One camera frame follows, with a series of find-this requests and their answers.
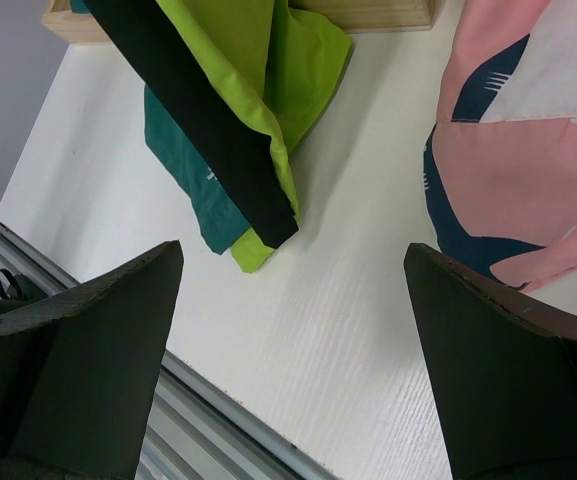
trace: navy blue pattern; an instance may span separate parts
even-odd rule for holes
[[[515,73],[530,35],[483,63],[466,80],[452,114],[453,122],[479,123],[495,97]]]
[[[459,94],[453,122],[479,123],[506,81],[517,69],[530,35],[483,63],[468,78]],[[437,231],[439,248],[475,272],[499,281],[490,268],[502,260],[541,250],[544,247],[510,238],[473,237],[461,226],[441,181],[432,141],[433,129],[424,152],[424,185],[430,218]]]
[[[499,281],[490,271],[490,267],[507,258],[544,247],[509,238],[473,237],[464,230],[450,205],[437,170],[432,150],[434,133],[433,130],[424,152],[424,183],[428,213],[437,231],[439,248],[480,275]]]

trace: lime green fabric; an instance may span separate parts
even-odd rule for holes
[[[249,128],[271,137],[270,155],[293,210],[288,153],[330,101],[352,46],[323,15],[288,0],[157,0],[211,85]],[[273,253],[254,230],[231,248],[254,272]]]

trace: pink garment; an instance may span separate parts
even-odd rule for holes
[[[468,0],[437,119],[424,162],[442,250],[526,291],[576,269],[577,0]]]

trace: black strap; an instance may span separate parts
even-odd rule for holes
[[[1,276],[6,277],[6,280],[8,280],[8,283],[10,284],[10,288],[12,288],[13,290],[15,290],[16,292],[16,296],[12,297],[11,295],[8,294],[8,291],[6,289],[4,289],[3,284],[1,283]],[[19,282],[17,282],[17,279],[15,278],[15,276],[10,272],[10,270],[6,270],[5,268],[2,268],[0,270],[0,297],[3,298],[4,300],[11,300],[13,298],[17,299],[17,300],[22,300],[23,299],[23,293],[21,291],[21,286],[19,285]]]

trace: teal fabric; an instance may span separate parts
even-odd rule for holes
[[[188,194],[210,249],[222,254],[250,228],[210,167],[154,93],[144,90],[146,145]]]
[[[70,0],[70,9],[72,13],[90,13],[83,0]]]

